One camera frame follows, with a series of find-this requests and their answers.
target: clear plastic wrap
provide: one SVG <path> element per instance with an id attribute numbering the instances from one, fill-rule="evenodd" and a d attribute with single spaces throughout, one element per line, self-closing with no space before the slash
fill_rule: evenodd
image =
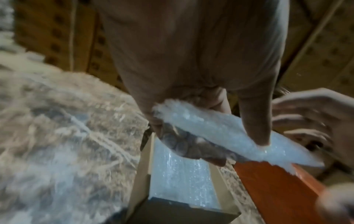
<path id="1" fill-rule="evenodd" d="M 158 138 L 154 146 L 149 197 L 220 209 L 207 162 L 177 156 Z"/>
<path id="2" fill-rule="evenodd" d="M 232 159 L 267 161 L 292 174 L 295 173 L 292 163 L 323 166 L 323 162 L 303 146 L 274 131 L 271 133 L 271 145 L 260 149 L 246 134 L 241 118 L 231 114 L 196 108 L 178 100 L 166 100 L 163 104 L 157 105 L 154 110 L 156 117 L 165 123 L 176 126 L 191 135 L 202 137 L 211 145 L 216 145 L 214 149 L 218 153 L 213 153 L 214 155 L 224 153 L 225 157 Z"/>

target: bubble wrap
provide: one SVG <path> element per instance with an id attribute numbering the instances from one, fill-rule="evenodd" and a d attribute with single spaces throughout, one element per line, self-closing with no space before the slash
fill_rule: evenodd
<path id="1" fill-rule="evenodd" d="M 220 209 L 207 162 L 180 157 L 158 138 L 153 154 L 151 197 Z"/>
<path id="2" fill-rule="evenodd" d="M 231 114 L 196 108 L 178 100 L 166 100 L 155 106 L 154 110 L 155 116 L 164 122 L 220 146 L 215 147 L 215 150 L 226 149 L 225 157 L 241 156 L 252 161 L 267 161 L 291 174 L 295 173 L 291 163 L 324 166 L 303 146 L 274 131 L 271 133 L 271 145 L 260 149 L 246 134 L 241 118 Z"/>

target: marble table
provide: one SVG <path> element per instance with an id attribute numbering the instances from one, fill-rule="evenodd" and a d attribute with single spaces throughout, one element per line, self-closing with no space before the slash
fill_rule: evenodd
<path id="1" fill-rule="evenodd" d="M 128 204 L 148 122 L 93 76 L 26 63 L 0 51 L 0 223 L 101 223 Z M 264 223 L 231 164 L 221 171 L 233 223 Z"/>

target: orange object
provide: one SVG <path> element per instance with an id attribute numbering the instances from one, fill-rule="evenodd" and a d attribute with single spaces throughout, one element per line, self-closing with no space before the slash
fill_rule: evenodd
<path id="1" fill-rule="evenodd" d="M 324 186 L 299 166 L 297 176 L 269 163 L 236 163 L 234 168 L 266 224 L 325 224 L 315 210 Z"/>

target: open box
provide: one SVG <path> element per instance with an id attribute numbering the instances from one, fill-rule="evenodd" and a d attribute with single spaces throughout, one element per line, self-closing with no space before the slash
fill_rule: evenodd
<path id="1" fill-rule="evenodd" d="M 158 171 L 154 168 L 154 163 L 158 162 L 154 161 L 154 158 L 156 159 L 154 156 L 155 141 L 159 140 L 155 138 L 153 133 L 141 153 L 128 205 L 127 224 L 228 224 L 240 215 L 240 211 L 235 205 L 234 198 L 228 190 L 219 169 L 207 163 L 212 188 L 215 190 L 219 204 L 217 209 L 170 200 L 166 197 L 152 196 L 150 188 L 154 186 L 153 181 L 156 181 L 156 178 L 152 178 L 152 175 L 159 175 L 156 174 Z"/>

